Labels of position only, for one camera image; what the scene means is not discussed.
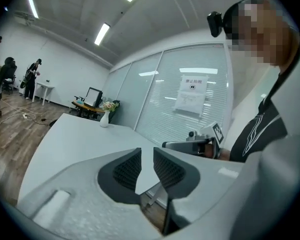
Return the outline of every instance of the white wall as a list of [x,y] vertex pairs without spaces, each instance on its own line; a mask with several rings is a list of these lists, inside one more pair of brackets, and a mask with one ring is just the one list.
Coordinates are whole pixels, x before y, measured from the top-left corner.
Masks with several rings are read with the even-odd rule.
[[163,50],[173,49],[176,47],[187,45],[195,45],[204,42],[220,43],[225,41],[226,36],[224,32],[222,32],[218,37],[214,38],[211,35],[210,29],[202,28],[198,30],[183,32],[171,37],[161,39],[160,41],[152,43],[142,49],[135,48],[138,47],[138,44],[136,44],[135,47],[132,47],[120,56],[118,63],[116,63],[110,71],[115,71],[131,62],[140,60],[144,57],[161,52]]
[[4,19],[0,23],[0,64],[13,57],[17,65],[15,86],[19,85],[27,67],[37,59],[39,65],[36,81],[46,82],[55,88],[51,101],[72,106],[74,96],[85,97],[89,87],[102,90],[109,70],[100,66],[93,58],[66,46],[28,26]]
[[249,56],[248,52],[230,51],[233,72],[233,107],[252,91],[270,68],[269,64],[260,63],[259,59]]
[[232,124],[230,125],[223,147],[231,150],[237,138],[258,113],[260,102],[264,99],[261,95],[270,92],[278,79],[279,69],[268,67],[256,86],[232,111]]

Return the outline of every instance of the flower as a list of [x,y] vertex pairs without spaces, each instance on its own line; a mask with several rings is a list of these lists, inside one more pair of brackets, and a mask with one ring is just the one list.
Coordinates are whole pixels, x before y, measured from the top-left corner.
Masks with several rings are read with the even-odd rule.
[[119,104],[109,102],[109,101],[104,102],[102,104],[102,108],[103,108],[104,111],[111,111],[111,112],[115,111],[118,106],[119,106]]

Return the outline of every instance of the white ceiling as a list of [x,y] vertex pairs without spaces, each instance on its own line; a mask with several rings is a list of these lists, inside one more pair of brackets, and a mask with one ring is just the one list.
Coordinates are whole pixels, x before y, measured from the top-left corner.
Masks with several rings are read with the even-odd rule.
[[[34,0],[39,27],[69,40],[103,60],[107,68],[132,47],[146,46],[181,32],[208,28],[207,15],[224,13],[240,0]],[[9,13],[24,12],[32,17],[28,0],[14,0]],[[111,26],[100,46],[94,44],[103,25]],[[256,66],[242,55],[231,54],[234,105],[258,82]]]

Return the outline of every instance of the wooden floor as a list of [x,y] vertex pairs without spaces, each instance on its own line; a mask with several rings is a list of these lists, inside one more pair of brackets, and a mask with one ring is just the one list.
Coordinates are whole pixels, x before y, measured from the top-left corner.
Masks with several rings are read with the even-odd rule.
[[[14,108],[26,108],[34,113],[49,113],[38,114],[35,120],[26,120],[20,112],[4,102]],[[10,95],[3,94],[0,110],[2,111],[0,122],[12,116],[0,124],[0,196],[15,206],[31,158],[50,129],[44,124],[58,119],[62,113],[68,113],[69,109],[47,102],[42,106],[42,100],[38,99],[32,103],[31,100],[25,100],[17,91],[14,91]],[[143,194],[141,196],[142,212],[161,231],[166,210],[157,203],[146,206],[148,201],[149,197]]]

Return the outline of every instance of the window blind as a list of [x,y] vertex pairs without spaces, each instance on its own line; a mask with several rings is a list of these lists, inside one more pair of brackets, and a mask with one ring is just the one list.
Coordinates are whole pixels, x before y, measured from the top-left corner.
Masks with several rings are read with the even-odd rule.
[[102,89],[104,101],[114,101],[117,99],[119,90],[125,80],[130,64],[117,69],[109,74]]
[[[227,61],[222,44],[165,51],[142,109],[136,131],[161,146],[184,141],[189,132],[213,121],[222,125],[227,106]],[[182,76],[208,76],[202,117],[174,111]]]
[[117,97],[120,110],[113,118],[114,124],[135,128],[160,55],[157,53],[132,63]]

